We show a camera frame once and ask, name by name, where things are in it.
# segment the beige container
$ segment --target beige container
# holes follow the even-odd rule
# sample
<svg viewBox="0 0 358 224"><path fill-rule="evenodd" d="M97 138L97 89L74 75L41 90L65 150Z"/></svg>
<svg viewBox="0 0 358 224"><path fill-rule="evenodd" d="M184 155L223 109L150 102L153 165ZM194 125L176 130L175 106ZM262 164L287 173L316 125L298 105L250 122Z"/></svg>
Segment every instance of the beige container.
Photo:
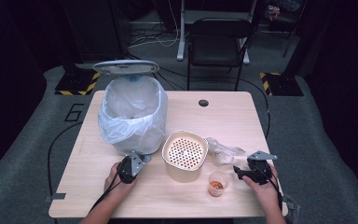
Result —
<svg viewBox="0 0 358 224"><path fill-rule="evenodd" d="M207 153L205 138L180 130L168 137L162 149L162 158L172 179L187 183L199 177Z"/></svg>

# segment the small plastic cup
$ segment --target small plastic cup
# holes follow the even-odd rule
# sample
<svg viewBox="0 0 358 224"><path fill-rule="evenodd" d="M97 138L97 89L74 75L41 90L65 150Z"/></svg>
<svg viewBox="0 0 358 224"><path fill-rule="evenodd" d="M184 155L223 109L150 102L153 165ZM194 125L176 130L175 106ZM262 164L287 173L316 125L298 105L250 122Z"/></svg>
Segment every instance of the small plastic cup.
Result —
<svg viewBox="0 0 358 224"><path fill-rule="evenodd" d="M208 191L213 197L220 197L228 186L229 176L224 171L216 170L209 174Z"/></svg>

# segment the trash can lid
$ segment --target trash can lid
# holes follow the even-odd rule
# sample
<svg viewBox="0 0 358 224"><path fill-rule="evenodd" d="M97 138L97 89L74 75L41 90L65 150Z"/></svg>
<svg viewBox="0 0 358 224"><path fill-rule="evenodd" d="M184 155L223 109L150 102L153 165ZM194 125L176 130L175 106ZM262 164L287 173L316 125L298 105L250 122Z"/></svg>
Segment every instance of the trash can lid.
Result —
<svg viewBox="0 0 358 224"><path fill-rule="evenodd" d="M96 63L92 67L95 71L117 77L155 73L158 64L144 60L116 60Z"/></svg>

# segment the yellow black tape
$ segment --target yellow black tape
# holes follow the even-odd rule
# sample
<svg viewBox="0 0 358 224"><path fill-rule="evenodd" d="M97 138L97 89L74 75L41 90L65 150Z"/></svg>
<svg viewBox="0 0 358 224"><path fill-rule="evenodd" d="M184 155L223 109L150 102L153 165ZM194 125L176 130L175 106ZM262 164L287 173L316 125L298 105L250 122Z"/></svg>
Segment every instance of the yellow black tape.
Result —
<svg viewBox="0 0 358 224"><path fill-rule="evenodd" d="M95 85L97 84L98 77L100 77L100 73L96 73L94 77L92 78L89 87L86 91L55 91L55 94L57 95L90 95L92 90L95 88Z"/></svg>
<svg viewBox="0 0 358 224"><path fill-rule="evenodd" d="M269 83L267 82L266 74L280 76L281 73L260 73L261 81L263 82L263 87L266 91L266 95L272 95L271 88L269 87Z"/></svg>

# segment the hand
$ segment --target hand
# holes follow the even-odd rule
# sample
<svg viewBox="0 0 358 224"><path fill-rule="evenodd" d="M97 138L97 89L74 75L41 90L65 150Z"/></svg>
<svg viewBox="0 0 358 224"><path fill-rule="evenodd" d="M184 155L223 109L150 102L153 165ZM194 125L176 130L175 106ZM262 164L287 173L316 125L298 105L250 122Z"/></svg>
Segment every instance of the hand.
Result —
<svg viewBox="0 0 358 224"><path fill-rule="evenodd" d="M278 172L276 171L275 167L272 165L269 167L271 168L271 172L275 175L275 177L278 178ZM275 210L276 208L280 210L278 204L278 194L271 183L268 182L265 185L259 185L246 175L244 175L242 179L255 192L255 197L260 202L265 212ZM271 178L271 181L277 185L277 180L274 177Z"/></svg>
<svg viewBox="0 0 358 224"><path fill-rule="evenodd" d="M115 174L117 172L117 168L119 165L120 165L120 162L116 162L110 169L110 174L105 179L103 191L106 191L107 188L109 188L110 184L112 183L112 181L115 177ZM105 197L105 200L120 203L127 197L127 195L130 193L132 188L135 186L136 180L137 179L132 181L132 183L130 183L130 184L124 184L124 183L120 183L120 181L121 181L120 177L117 176L115 183L112 185L112 187L116 186L118 183L119 184L114 189L112 189L112 191L109 192L109 194Z"/></svg>

